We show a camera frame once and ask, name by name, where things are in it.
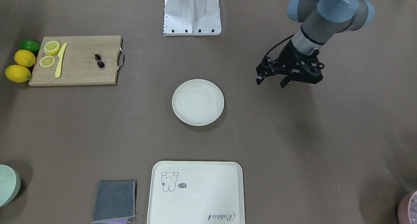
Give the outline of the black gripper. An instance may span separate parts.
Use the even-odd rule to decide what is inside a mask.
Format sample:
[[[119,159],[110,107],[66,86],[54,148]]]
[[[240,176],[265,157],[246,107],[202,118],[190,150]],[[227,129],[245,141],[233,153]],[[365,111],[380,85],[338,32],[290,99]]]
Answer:
[[[265,78],[274,75],[284,76],[280,81],[281,88],[285,88],[291,82],[317,84],[323,80],[321,70],[324,68],[324,64],[319,62],[318,48],[313,48],[312,55],[304,55],[298,52],[289,41],[280,52],[279,57],[275,60],[271,59],[268,54],[282,43],[283,41],[280,41],[267,51],[256,67],[257,85],[260,85]]]

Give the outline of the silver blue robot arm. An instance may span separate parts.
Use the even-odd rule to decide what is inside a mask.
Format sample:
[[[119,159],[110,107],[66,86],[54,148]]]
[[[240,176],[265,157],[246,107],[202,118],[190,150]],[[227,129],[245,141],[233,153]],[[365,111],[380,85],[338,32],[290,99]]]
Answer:
[[[374,15],[374,6],[366,0],[290,0],[287,16],[301,27],[284,39],[287,44],[277,59],[265,54],[256,67],[256,83],[274,75],[283,75],[281,88],[291,82],[319,83],[324,68],[320,48],[336,33],[365,28]]]

